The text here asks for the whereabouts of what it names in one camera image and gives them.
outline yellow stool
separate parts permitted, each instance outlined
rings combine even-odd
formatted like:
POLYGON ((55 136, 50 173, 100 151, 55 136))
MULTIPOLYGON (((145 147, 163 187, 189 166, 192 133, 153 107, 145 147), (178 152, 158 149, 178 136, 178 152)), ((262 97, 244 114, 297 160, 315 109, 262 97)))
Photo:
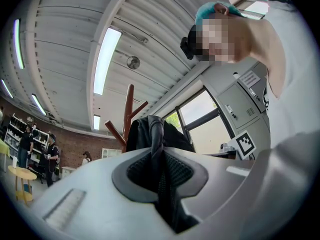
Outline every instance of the yellow stool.
POLYGON ((10 172, 12 172, 15 175, 15 198, 17 200, 23 199, 24 203, 28 206, 27 202, 33 200, 33 197, 31 194, 30 180, 31 181, 35 180, 37 178, 37 175, 35 175, 33 172, 25 168, 20 168, 20 167, 13 168, 12 165, 9 165, 8 169, 10 172), (22 191, 18 191, 18 177, 21 178, 22 191), (25 192, 24 180, 28 181, 29 192, 25 192))

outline brick wall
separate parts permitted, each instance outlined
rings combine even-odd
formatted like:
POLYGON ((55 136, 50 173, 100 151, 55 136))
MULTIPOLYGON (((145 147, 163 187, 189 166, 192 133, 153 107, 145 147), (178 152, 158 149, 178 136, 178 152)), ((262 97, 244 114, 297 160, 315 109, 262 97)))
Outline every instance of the brick wall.
POLYGON ((56 135, 56 143, 61 151, 60 168, 63 166, 69 166, 72 168, 81 166, 84 159, 84 156, 82 156, 84 151, 89 151, 92 159, 97 160, 101 158, 102 148, 116 150, 121 149, 121 146, 116 139, 89 136, 56 127, 13 106, 1 96, 0 106, 4 107, 4 115, 12 116, 15 113, 18 118, 25 122, 27 121, 27 117, 33 117, 37 127, 41 131, 45 133, 52 132, 56 135))

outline teal headband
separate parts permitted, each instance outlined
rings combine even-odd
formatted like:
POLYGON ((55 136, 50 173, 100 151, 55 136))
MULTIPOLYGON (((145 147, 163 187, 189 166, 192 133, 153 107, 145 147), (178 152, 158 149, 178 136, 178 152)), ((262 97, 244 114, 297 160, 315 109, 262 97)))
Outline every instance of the teal headband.
POLYGON ((240 17, 243 17, 241 12, 232 4, 227 3, 227 2, 207 2, 204 5, 202 5, 196 15, 195 15, 195 24, 196 25, 202 25, 202 20, 203 19, 209 19, 209 15, 215 13, 214 6, 215 4, 222 4, 229 9, 230 14, 234 14, 240 17))

